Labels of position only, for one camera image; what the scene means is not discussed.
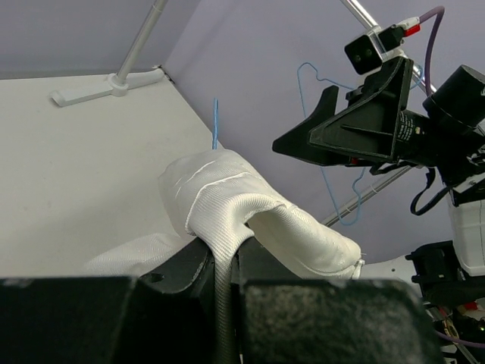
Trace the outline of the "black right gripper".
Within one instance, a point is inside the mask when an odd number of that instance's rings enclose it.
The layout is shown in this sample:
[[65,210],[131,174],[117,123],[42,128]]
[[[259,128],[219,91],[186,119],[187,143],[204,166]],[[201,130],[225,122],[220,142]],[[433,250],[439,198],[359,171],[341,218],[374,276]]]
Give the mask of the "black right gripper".
[[327,87],[315,110],[275,139],[272,150],[313,165],[338,165],[340,154],[436,167],[444,137],[429,118],[406,110],[413,65],[403,57],[385,62],[365,78],[360,98],[336,115],[339,88]]

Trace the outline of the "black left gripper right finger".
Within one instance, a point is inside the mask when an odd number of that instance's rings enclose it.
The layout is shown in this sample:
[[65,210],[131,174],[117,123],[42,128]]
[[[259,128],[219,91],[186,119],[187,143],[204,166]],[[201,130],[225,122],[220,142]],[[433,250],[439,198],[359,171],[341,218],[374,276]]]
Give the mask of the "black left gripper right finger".
[[392,280],[299,278],[256,239],[233,261],[245,363],[442,363],[421,300]]

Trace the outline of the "white shirt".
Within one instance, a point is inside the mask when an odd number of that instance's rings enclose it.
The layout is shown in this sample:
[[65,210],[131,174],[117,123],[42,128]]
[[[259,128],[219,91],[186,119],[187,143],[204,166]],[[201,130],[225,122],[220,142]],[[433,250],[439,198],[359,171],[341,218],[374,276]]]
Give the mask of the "white shirt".
[[151,234],[96,256],[93,275],[141,276],[175,256],[194,237],[229,263],[254,237],[301,278],[358,278],[360,246],[319,223],[280,195],[241,155],[209,150],[170,163],[158,179],[164,208],[176,231]]

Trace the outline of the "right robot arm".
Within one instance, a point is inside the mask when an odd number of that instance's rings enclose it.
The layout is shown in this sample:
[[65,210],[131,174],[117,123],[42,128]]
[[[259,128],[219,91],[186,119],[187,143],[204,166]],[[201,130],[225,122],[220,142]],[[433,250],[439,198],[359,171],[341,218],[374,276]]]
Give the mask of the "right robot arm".
[[429,243],[397,259],[370,265],[365,280],[400,280],[424,298],[443,344],[456,363],[484,361],[484,323],[463,314],[484,298],[484,77],[465,65],[424,101],[407,107],[413,63],[394,58],[369,70],[336,110],[338,89],[327,87],[314,111],[277,138],[273,150],[320,166],[367,167],[373,175],[425,168],[426,185],[442,189],[428,202],[411,201],[422,216],[446,201],[450,241]]

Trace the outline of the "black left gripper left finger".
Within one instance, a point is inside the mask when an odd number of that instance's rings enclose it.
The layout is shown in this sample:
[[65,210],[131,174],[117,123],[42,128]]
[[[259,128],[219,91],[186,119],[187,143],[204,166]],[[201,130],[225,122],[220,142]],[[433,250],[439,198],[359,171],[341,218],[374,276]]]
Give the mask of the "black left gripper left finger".
[[194,240],[133,277],[5,278],[3,363],[210,363],[214,259]]

